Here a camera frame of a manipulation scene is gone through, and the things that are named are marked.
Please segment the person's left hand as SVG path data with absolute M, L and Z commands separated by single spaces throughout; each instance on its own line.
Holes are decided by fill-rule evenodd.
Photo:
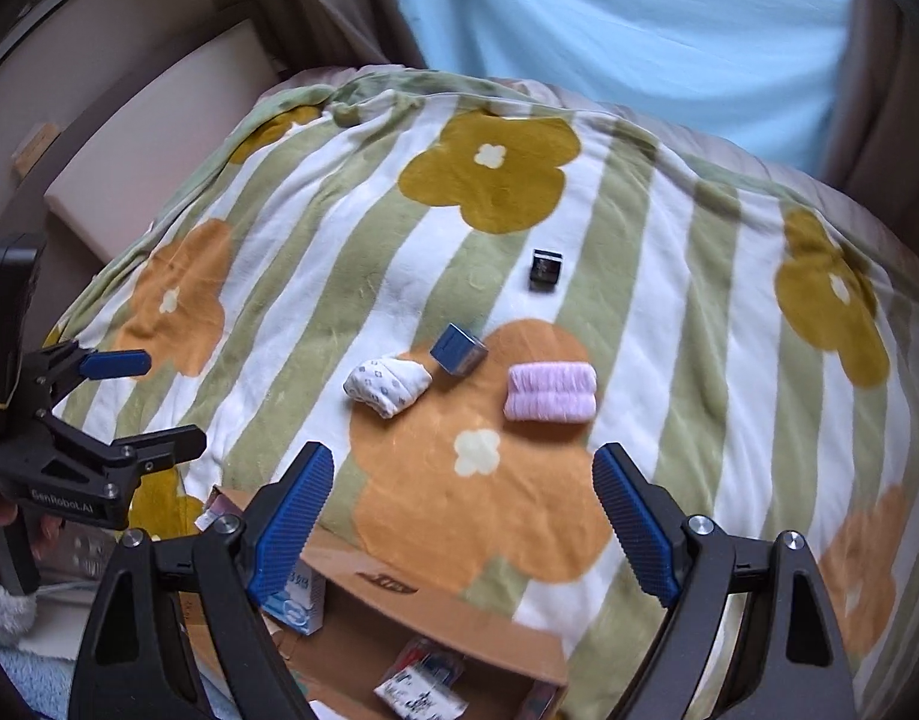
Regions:
M 17 505 L 5 499 L 0 493 L 0 528 L 16 522 L 18 516 L 19 509 L 17 509 Z M 33 556 L 40 559 L 40 557 L 48 553 L 58 541 L 61 528 L 61 518 L 51 517 L 51 515 L 41 517 L 37 525 L 27 535 L 27 541 L 30 544 Z

